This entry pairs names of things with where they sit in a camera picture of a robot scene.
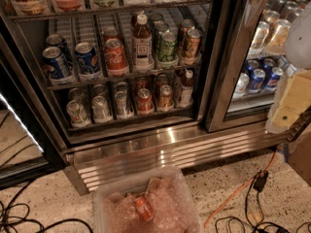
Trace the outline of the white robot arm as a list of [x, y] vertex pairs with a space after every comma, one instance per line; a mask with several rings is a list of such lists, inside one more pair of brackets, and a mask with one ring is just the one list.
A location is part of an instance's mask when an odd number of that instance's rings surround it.
[[311, 106], [311, 3], [294, 20], [286, 40], [286, 57], [296, 68], [277, 84], [265, 129], [283, 133]]

